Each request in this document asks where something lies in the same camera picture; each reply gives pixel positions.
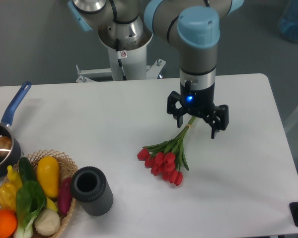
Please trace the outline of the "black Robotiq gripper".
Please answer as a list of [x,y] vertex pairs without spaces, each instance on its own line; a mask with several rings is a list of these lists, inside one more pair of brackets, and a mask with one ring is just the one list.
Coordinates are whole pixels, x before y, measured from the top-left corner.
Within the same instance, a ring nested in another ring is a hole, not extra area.
[[167,113],[173,115],[177,121],[177,127],[183,124],[183,116],[190,114],[198,118],[206,119],[211,126],[211,139],[214,139],[220,130],[226,130],[229,123],[228,105],[214,106],[215,84],[203,90],[193,90],[180,83],[180,94],[172,91],[167,97]]

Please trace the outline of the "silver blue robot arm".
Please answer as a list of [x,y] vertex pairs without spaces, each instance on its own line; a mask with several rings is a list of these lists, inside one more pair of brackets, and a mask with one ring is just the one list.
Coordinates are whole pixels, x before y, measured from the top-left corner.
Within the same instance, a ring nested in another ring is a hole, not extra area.
[[220,18],[241,0],[151,0],[140,12],[136,0],[70,0],[68,8],[84,31],[95,30],[108,49],[115,81],[146,77],[146,47],[153,36],[179,52],[180,92],[171,92],[167,112],[182,125],[190,114],[211,126],[229,123],[228,106],[214,104]]

